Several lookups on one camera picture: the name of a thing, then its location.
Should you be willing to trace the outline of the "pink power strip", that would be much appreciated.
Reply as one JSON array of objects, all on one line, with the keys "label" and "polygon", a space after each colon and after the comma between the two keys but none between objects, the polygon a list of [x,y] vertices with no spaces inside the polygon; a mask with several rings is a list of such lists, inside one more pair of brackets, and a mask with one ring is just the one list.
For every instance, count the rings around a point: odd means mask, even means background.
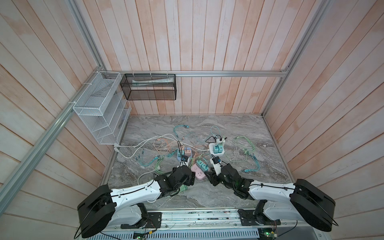
[{"label": "pink power strip", "polygon": [[193,164],[191,167],[192,172],[195,173],[195,179],[196,180],[203,180],[206,178],[205,173],[201,170],[201,168],[197,164]]}]

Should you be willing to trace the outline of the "teal USB charger with green cable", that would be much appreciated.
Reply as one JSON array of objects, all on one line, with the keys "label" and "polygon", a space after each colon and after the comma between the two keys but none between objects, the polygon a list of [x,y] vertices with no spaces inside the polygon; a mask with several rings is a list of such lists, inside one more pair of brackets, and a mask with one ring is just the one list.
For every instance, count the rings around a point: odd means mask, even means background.
[{"label": "teal USB charger with green cable", "polygon": [[201,160],[197,160],[196,164],[199,168],[203,168],[205,166],[205,164]]}]

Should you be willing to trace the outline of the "light green USB charger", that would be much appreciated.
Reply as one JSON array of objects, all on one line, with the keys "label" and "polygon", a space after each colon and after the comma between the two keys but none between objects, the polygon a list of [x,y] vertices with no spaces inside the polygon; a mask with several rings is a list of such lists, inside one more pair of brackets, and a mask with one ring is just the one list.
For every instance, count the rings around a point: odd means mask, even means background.
[{"label": "light green USB charger", "polygon": [[188,189],[187,186],[182,185],[182,186],[180,187],[180,192],[184,192],[184,191],[186,191],[187,189]]}]

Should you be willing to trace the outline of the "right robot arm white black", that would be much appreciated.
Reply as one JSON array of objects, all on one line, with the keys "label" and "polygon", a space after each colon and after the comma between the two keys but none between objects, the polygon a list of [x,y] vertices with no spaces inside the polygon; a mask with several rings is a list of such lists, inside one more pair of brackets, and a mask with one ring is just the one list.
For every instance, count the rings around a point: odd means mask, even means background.
[{"label": "right robot arm white black", "polygon": [[241,199],[258,201],[254,211],[258,224],[295,220],[323,232],[337,225],[334,199],[304,179],[289,184],[262,183],[243,178],[230,164],[215,164],[205,175],[213,186],[222,184]]}]

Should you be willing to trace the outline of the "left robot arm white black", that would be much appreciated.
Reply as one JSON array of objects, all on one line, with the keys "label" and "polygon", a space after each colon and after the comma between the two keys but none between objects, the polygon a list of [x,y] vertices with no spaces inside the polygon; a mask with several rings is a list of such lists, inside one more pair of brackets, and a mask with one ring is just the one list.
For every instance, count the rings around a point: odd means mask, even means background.
[{"label": "left robot arm white black", "polygon": [[195,177],[195,172],[181,165],[163,175],[154,175],[153,180],[141,185],[123,189],[98,187],[77,207],[80,226],[74,239],[89,238],[117,225],[143,227],[148,222],[144,202],[174,196],[181,186],[192,186]]}]

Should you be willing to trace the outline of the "blue power strip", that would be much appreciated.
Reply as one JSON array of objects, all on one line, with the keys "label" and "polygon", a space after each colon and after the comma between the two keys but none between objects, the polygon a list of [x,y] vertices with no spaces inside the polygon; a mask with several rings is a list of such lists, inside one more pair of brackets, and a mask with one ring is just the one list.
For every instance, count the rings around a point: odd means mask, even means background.
[{"label": "blue power strip", "polygon": [[179,162],[181,161],[181,157],[182,157],[181,154],[183,154],[184,156],[187,156],[190,159],[192,157],[192,149],[191,148],[185,148],[184,150],[182,150],[182,152],[177,150],[177,160]]}]

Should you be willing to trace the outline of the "teal charger on white strip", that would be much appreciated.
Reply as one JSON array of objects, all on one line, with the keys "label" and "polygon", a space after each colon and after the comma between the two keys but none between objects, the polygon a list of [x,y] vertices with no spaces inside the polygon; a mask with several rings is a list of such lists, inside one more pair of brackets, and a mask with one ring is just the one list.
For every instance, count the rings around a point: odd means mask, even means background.
[{"label": "teal charger on white strip", "polygon": [[214,147],[213,147],[214,154],[221,154],[223,151],[224,151],[223,144],[214,145]]}]

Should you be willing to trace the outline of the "white power strip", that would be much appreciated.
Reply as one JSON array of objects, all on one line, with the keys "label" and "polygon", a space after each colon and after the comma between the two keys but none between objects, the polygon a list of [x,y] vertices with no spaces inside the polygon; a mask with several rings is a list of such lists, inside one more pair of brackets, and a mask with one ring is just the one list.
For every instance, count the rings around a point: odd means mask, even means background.
[{"label": "white power strip", "polygon": [[210,143],[209,144],[209,151],[211,155],[214,155],[215,157],[221,157],[225,154],[224,144],[215,144]]}]

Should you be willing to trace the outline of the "black mesh basket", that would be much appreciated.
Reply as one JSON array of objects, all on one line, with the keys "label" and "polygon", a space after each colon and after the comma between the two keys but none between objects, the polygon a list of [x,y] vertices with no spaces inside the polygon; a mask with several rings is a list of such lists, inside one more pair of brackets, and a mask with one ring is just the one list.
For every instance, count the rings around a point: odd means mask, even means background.
[{"label": "black mesh basket", "polygon": [[124,74],[120,87],[129,101],[177,99],[177,83],[174,74]]}]

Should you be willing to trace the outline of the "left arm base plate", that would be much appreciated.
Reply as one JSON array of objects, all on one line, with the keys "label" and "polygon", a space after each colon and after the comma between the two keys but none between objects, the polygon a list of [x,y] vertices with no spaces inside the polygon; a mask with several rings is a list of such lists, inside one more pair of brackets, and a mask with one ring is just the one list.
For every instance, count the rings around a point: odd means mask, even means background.
[{"label": "left arm base plate", "polygon": [[121,229],[139,229],[139,228],[154,228],[158,229],[161,227],[162,223],[162,213],[153,212],[148,213],[146,216],[142,217],[136,224],[128,225],[122,224]]}]

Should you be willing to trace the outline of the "aluminium front rail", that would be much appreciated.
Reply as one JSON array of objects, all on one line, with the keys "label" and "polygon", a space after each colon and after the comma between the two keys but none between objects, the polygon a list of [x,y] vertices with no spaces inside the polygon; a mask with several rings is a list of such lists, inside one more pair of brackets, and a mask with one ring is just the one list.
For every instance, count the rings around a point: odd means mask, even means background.
[{"label": "aluminium front rail", "polygon": [[[181,210],[148,210],[148,213],[161,212],[162,223],[158,230],[178,229],[229,229],[250,227],[242,226],[238,209],[181,209]],[[287,219],[280,219],[281,225],[288,223]],[[274,226],[252,226],[269,228]],[[121,229],[121,225],[106,227],[103,231]]]}]

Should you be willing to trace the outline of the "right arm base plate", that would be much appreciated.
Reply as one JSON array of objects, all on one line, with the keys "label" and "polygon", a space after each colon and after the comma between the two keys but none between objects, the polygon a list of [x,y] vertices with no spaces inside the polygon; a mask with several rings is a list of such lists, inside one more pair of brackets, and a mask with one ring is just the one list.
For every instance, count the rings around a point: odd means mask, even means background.
[{"label": "right arm base plate", "polygon": [[279,226],[280,220],[270,220],[263,213],[258,214],[256,210],[238,209],[242,226]]}]

